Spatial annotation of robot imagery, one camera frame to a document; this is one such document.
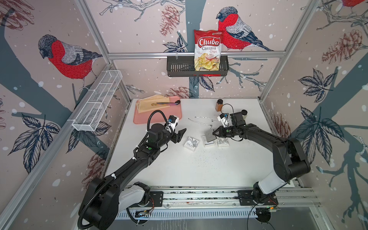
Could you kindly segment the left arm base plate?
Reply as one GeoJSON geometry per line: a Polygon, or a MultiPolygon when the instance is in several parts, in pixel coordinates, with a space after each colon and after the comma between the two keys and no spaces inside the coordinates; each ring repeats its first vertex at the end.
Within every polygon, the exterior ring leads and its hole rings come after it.
{"type": "Polygon", "coordinates": [[[152,208],[163,205],[163,191],[150,191],[143,195],[140,202],[134,203],[129,208],[152,208]]]}

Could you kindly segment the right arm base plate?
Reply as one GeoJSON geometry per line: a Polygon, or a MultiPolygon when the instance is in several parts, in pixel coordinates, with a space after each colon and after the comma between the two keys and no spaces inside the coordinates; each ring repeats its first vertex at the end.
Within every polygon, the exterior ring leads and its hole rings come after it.
{"type": "Polygon", "coordinates": [[[253,190],[238,190],[237,196],[241,206],[277,206],[278,200],[275,193],[265,195],[262,192],[254,192],[253,190]]]}

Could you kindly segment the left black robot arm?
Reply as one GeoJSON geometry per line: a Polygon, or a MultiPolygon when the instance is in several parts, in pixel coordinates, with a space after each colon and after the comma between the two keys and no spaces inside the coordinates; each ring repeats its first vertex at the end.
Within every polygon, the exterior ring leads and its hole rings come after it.
{"type": "Polygon", "coordinates": [[[133,157],[105,178],[95,178],[89,183],[79,209],[78,229],[96,227],[99,230],[106,230],[122,210],[135,204],[149,203],[148,185],[137,182],[130,188],[126,186],[158,158],[163,152],[162,146],[167,146],[169,142],[181,141],[186,130],[175,131],[179,118],[170,115],[165,117],[164,121],[164,124],[153,125],[148,122],[147,132],[133,150],[133,157]]]}

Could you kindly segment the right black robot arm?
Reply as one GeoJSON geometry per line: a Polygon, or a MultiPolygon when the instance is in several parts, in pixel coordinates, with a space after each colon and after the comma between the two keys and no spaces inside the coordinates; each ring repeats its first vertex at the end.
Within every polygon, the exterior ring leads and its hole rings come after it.
{"type": "Polygon", "coordinates": [[[213,131],[218,138],[234,138],[253,141],[272,153],[273,171],[253,186],[253,200],[264,203],[268,196],[288,184],[292,179],[299,178],[311,171],[301,142],[296,138],[282,138],[260,129],[254,124],[246,124],[247,110],[228,115],[231,126],[220,126],[213,131]]]}

